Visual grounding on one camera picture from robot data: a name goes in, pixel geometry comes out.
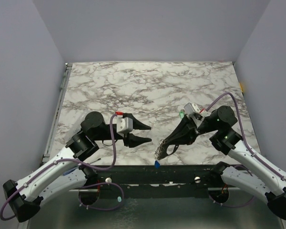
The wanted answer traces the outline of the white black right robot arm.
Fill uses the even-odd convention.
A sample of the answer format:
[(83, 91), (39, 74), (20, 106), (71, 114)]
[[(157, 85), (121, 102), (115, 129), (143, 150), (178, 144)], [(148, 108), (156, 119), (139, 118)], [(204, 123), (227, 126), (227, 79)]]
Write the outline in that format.
[(158, 146), (157, 160), (169, 156), (169, 146), (174, 146), (173, 152), (176, 152), (180, 145), (194, 143), (199, 135), (215, 132), (209, 139), (212, 146), (241, 163), (253, 175), (219, 162), (210, 172), (210, 183), (216, 187), (227, 184), (244, 190), (265, 202), (277, 217), (286, 220), (286, 172), (257, 153), (246, 144), (245, 137), (232, 128), (238, 122), (232, 108), (223, 105), (208, 112), (188, 103), (184, 110), (185, 115), (179, 125)]

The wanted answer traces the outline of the wire keyring with keys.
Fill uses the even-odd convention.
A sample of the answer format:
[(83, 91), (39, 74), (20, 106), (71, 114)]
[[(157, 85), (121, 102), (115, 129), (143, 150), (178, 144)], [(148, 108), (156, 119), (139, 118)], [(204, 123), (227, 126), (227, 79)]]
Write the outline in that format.
[(155, 153), (154, 153), (154, 158), (155, 158), (154, 167), (155, 167), (156, 169), (158, 169), (158, 168), (160, 167), (159, 161), (160, 161), (160, 156), (161, 156), (161, 154), (162, 154), (162, 152), (163, 152), (164, 142), (165, 142), (164, 139), (161, 139), (161, 140), (160, 140), (159, 145), (158, 145), (158, 147), (157, 147), (157, 149), (156, 149), (156, 151), (155, 151)]

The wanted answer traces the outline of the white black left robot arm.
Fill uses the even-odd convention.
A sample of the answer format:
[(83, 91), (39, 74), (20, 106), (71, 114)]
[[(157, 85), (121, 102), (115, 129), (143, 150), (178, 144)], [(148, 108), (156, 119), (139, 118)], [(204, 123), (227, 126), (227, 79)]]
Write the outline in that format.
[[(75, 125), (75, 133), (67, 138), (65, 147), (47, 163), (30, 175), (3, 184), (5, 203), (0, 210), (3, 221), (16, 218), (25, 222), (35, 216), (41, 205), (63, 191), (74, 188), (91, 188), (96, 177), (89, 171), (107, 171), (114, 167), (117, 159), (116, 145), (122, 140), (124, 146), (137, 147), (151, 142), (150, 138), (135, 136), (132, 130), (150, 130), (151, 127), (138, 121), (133, 114), (116, 112), (109, 124), (97, 111), (83, 114)], [(85, 160), (99, 150), (97, 141), (112, 141), (113, 160), (108, 167), (96, 167)]]

